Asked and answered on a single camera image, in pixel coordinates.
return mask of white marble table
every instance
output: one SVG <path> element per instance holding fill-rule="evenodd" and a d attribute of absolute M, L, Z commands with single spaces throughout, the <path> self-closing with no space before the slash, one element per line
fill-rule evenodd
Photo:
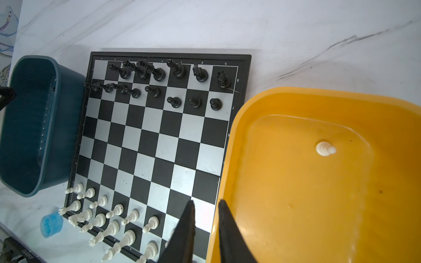
<path fill-rule="evenodd" d="M 421 105 L 421 1 L 24 0 L 12 68 L 51 56 L 86 75 L 91 51 L 247 53 L 246 99 L 278 86 L 347 90 Z M 47 262 L 100 262 L 108 248 L 65 223 L 49 239 L 42 216 L 65 185 L 23 198 L 0 184 L 0 222 Z M 118 255 L 114 262 L 130 262 Z"/>

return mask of orange plastic tray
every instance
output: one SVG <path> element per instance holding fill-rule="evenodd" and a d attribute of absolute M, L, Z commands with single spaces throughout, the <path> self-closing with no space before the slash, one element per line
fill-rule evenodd
<path fill-rule="evenodd" d="M 315 145 L 337 152 L 323 157 Z M 421 262 L 421 108 L 275 88 L 238 112 L 218 202 L 256 260 Z M 206 262 L 220 262 L 216 210 Z"/>

